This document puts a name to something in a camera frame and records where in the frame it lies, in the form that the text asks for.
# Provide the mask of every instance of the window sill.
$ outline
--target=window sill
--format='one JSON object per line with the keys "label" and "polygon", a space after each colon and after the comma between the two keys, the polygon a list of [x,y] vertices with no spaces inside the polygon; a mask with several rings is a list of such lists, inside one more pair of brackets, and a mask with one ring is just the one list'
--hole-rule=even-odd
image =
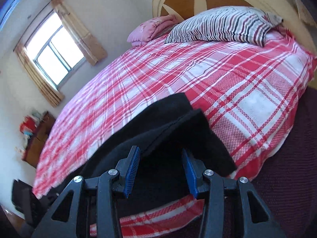
{"label": "window sill", "polygon": [[57,90],[59,90],[73,74],[86,62],[86,58],[83,57],[74,67],[73,69],[62,79],[62,81],[58,84]]}

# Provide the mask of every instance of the folded pink blanket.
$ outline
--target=folded pink blanket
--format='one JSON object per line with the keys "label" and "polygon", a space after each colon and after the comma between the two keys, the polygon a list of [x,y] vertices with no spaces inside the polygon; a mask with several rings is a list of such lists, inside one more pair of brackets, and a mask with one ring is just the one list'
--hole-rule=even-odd
{"label": "folded pink blanket", "polygon": [[172,14],[153,18],[142,23],[134,31],[132,31],[127,39],[127,42],[132,43],[133,46],[143,45],[161,36],[162,32],[166,33],[166,29],[170,30],[171,27],[178,23],[179,22]]}

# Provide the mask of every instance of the curtain rod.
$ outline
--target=curtain rod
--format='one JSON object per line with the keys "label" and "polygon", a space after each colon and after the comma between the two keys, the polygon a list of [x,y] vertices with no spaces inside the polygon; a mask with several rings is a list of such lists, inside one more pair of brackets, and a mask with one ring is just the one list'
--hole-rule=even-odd
{"label": "curtain rod", "polygon": [[23,34],[21,35],[21,37],[19,38],[17,44],[15,45],[15,47],[13,48],[13,51],[16,49],[16,47],[18,46],[19,42],[21,41],[23,35],[26,33],[26,31],[29,29],[30,25],[33,23],[33,21],[38,17],[38,15],[40,15],[40,13],[46,8],[47,5],[49,5],[51,3],[52,0],[50,0],[44,7],[43,9],[34,17],[34,19],[30,22],[30,24],[27,26],[26,30],[23,32]]}

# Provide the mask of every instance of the window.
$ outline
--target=window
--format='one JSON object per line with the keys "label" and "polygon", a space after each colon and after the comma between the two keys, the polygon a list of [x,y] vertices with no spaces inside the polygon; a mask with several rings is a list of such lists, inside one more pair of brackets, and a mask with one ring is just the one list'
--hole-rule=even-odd
{"label": "window", "polygon": [[37,27],[25,47],[29,57],[56,88],[85,60],[54,11]]}

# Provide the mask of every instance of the window pane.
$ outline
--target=window pane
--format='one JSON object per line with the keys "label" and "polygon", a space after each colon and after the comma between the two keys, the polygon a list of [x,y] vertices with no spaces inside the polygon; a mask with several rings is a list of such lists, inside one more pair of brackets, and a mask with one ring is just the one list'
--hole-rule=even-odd
{"label": "window pane", "polygon": [[58,52],[72,68],[84,57],[65,28],[61,28],[61,30],[56,33],[51,41]]}
{"label": "window pane", "polygon": [[61,25],[62,23],[57,13],[53,13],[52,16],[50,16],[40,27],[26,47],[28,54],[32,59],[36,57],[47,40],[49,40],[49,38]]}
{"label": "window pane", "polygon": [[43,50],[37,61],[56,85],[58,85],[68,73],[49,46]]}

